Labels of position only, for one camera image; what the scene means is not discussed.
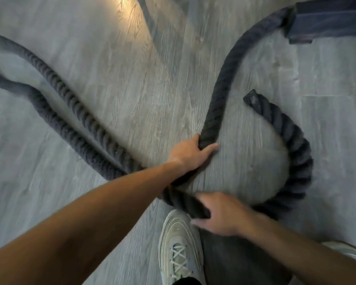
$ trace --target forearm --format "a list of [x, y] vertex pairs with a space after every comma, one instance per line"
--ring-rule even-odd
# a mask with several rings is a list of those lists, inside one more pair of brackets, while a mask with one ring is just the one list
[[0, 249], [0, 284], [81, 284], [181, 175], [166, 163], [81, 196]]
[[256, 215], [247, 239], [306, 284], [356, 284], [356, 261], [318, 244], [266, 216]]

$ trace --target right hand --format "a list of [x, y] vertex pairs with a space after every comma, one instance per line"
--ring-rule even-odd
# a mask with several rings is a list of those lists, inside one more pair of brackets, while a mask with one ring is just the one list
[[214, 234], [245, 238], [258, 219], [251, 208], [230, 195], [221, 192], [198, 193], [196, 197], [210, 210], [211, 218], [193, 219], [191, 223]]

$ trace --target twisted rope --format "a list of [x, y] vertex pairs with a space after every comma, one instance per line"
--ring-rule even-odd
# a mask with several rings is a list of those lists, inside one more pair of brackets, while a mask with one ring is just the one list
[[[214, 86], [206, 120], [199, 138], [199, 148], [201, 150], [214, 143], [218, 138], [228, 94], [243, 57], [255, 43], [275, 29], [280, 28], [284, 24], [284, 19], [288, 12], [289, 8], [281, 9], [256, 23], [241, 36], [225, 58]], [[116, 163], [113, 164], [107, 160], [80, 133], [58, 116], [39, 90], [28, 84], [10, 81], [0, 75], [0, 88], [16, 95], [26, 96], [46, 123], [66, 140], [87, 164], [107, 180], [143, 169], [141, 164], [135, 161], [125, 148], [113, 140], [110, 134], [80, 102], [74, 92], [45, 62], [25, 47], [3, 36], [0, 36], [0, 46], [22, 57], [41, 73], [76, 118], [83, 124], [84, 128], [88, 130], [95, 141]], [[310, 146], [308, 141], [303, 138], [299, 127], [294, 125], [290, 118], [283, 114], [276, 105], [269, 103], [265, 97], [252, 91], [245, 96], [244, 101], [273, 125], [289, 150], [290, 176], [285, 186], [264, 203], [252, 206], [253, 209], [277, 219], [305, 196], [305, 189], [311, 181], [312, 159], [310, 157]], [[195, 218], [209, 218], [210, 213], [202, 203], [193, 196], [175, 188], [187, 182], [195, 173], [196, 171], [192, 171], [177, 179], [171, 186], [164, 189], [160, 198], [167, 204], [179, 208]]]

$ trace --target left hand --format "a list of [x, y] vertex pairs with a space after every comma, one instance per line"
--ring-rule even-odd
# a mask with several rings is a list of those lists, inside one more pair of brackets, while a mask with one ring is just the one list
[[211, 153], [219, 148], [218, 143], [213, 143], [201, 151], [198, 148], [198, 144], [199, 134], [195, 134], [191, 139], [181, 141], [171, 149], [167, 161], [180, 163], [185, 174], [202, 165]]

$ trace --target sneaker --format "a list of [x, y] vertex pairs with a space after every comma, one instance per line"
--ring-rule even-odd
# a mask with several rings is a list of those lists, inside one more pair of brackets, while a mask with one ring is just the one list
[[[346, 255], [356, 260], [356, 247], [353, 247], [352, 245], [343, 242], [338, 242], [338, 241], [328, 241], [328, 242], [323, 242], [322, 244], [332, 250], [338, 251], [339, 253], [342, 253], [343, 255]], [[295, 276], [292, 278], [292, 280], [289, 283], [289, 285], [303, 285], [303, 284], [304, 283]]]
[[166, 217], [158, 244], [163, 285], [172, 285], [185, 277], [206, 285], [199, 230], [190, 221], [189, 215], [176, 209]]

